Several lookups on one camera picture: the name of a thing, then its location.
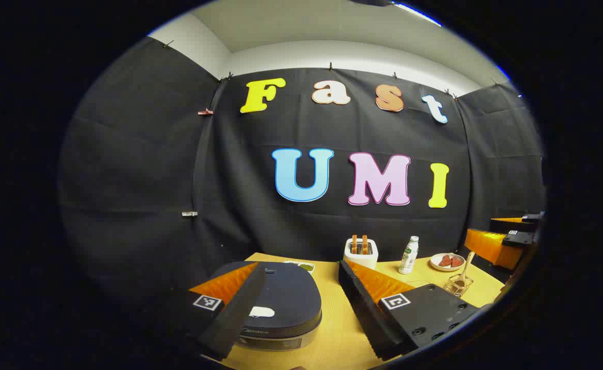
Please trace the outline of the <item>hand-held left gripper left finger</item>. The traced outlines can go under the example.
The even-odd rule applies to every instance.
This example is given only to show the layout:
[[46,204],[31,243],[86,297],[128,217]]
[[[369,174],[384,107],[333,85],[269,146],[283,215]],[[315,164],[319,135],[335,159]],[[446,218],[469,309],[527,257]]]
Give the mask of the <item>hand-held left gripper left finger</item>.
[[191,354],[222,361],[233,349],[266,280],[260,262],[247,262],[193,288],[159,297],[142,312],[147,332]]

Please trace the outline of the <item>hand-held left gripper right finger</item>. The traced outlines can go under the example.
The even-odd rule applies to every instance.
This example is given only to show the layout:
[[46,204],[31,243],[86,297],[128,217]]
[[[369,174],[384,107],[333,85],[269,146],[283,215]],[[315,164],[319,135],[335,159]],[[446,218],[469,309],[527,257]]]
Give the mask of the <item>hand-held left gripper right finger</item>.
[[339,263],[337,280],[377,358],[428,346],[480,311],[435,284],[398,281],[358,263]]

